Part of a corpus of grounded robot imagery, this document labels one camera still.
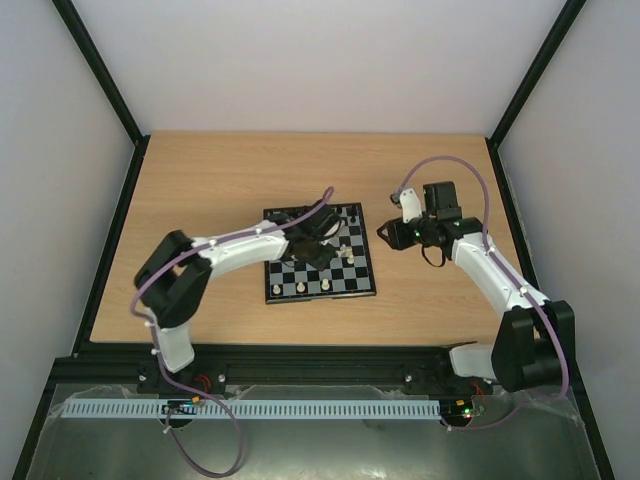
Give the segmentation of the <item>black grey chessboard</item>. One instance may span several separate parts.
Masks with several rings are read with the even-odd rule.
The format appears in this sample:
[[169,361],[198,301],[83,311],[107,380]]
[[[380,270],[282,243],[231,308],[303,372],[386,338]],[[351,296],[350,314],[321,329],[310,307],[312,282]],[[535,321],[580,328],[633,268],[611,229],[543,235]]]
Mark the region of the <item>black grey chessboard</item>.
[[[344,221],[344,226],[330,244],[337,248],[330,266],[317,271],[305,263],[295,263],[287,257],[264,264],[265,302],[267,304],[310,301],[321,298],[354,298],[374,296],[377,293],[373,263],[367,239],[362,204],[333,204],[331,208]],[[358,216],[358,222],[351,224],[349,217]],[[321,290],[324,279],[330,281],[329,291]],[[298,293],[296,286],[302,282],[304,293]],[[272,286],[281,287],[280,295],[272,294]]]

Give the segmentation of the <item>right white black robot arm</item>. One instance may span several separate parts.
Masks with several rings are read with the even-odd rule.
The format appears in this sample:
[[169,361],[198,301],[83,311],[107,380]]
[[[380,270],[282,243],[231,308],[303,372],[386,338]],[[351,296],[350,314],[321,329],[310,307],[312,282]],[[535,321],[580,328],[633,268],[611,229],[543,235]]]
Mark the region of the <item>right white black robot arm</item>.
[[401,187],[390,200],[401,215],[379,227],[378,236],[393,250],[439,249],[442,262],[464,271],[500,319],[493,343],[450,349],[436,367],[438,384],[455,392],[475,377],[509,392],[552,384],[566,392],[574,353],[571,307],[527,282],[497,249],[485,222],[463,215],[453,182],[426,184],[421,195]]

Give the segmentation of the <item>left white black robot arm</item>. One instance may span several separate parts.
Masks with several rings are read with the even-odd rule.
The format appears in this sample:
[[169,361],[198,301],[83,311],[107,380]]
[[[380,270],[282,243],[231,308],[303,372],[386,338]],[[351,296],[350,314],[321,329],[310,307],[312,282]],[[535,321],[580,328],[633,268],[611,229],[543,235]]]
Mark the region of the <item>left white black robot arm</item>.
[[152,354],[177,373],[195,359],[190,320],[211,280],[249,265],[294,259],[321,271],[343,221],[325,200],[296,214],[275,213],[254,226],[211,237],[167,234],[134,277],[131,313],[145,320]]

